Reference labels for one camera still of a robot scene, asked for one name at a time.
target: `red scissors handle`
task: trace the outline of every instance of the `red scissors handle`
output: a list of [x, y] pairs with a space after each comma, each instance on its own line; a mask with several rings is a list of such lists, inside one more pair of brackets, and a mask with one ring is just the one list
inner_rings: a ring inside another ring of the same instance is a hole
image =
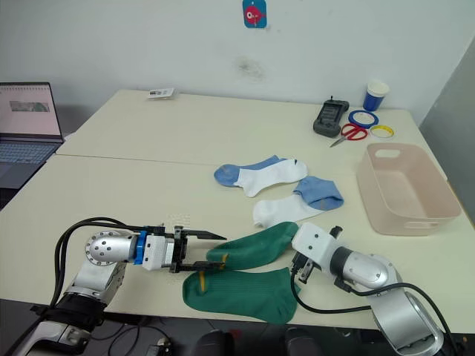
[[341, 128], [341, 134], [350, 141], [358, 141], [368, 136], [368, 131], [366, 131], [361, 126], [350, 123], [344, 125], [343, 128]]

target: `scissors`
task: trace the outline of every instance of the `scissors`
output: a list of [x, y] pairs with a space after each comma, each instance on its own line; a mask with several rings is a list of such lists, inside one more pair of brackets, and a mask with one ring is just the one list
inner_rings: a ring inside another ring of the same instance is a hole
[[342, 143], [345, 140], [359, 141], [360, 139], [366, 138], [366, 136], [368, 136], [368, 131], [366, 131], [366, 129], [355, 124], [346, 124], [341, 128], [341, 137], [334, 141], [330, 147], [336, 146], [338, 143]]

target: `laptop screen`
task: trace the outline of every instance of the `laptop screen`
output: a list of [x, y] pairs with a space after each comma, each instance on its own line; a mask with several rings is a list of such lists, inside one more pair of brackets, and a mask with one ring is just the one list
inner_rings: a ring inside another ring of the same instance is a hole
[[0, 83], [0, 134], [61, 136], [49, 83]]

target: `laptop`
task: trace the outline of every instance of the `laptop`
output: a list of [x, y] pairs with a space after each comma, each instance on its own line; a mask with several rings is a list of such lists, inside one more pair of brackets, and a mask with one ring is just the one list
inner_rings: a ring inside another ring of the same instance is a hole
[[62, 143], [50, 83], [0, 82], [0, 189], [20, 189]]

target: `green sock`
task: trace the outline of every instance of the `green sock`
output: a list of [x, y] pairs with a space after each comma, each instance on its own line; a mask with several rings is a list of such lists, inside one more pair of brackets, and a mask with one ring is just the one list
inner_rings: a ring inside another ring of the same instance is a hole
[[288, 268], [265, 273], [195, 272], [183, 283], [183, 300], [203, 312], [246, 315], [275, 324], [289, 322], [297, 308]]
[[253, 235], [219, 245], [206, 254], [208, 261], [226, 262], [226, 269], [249, 269], [277, 259], [298, 230], [294, 222], [281, 222]]

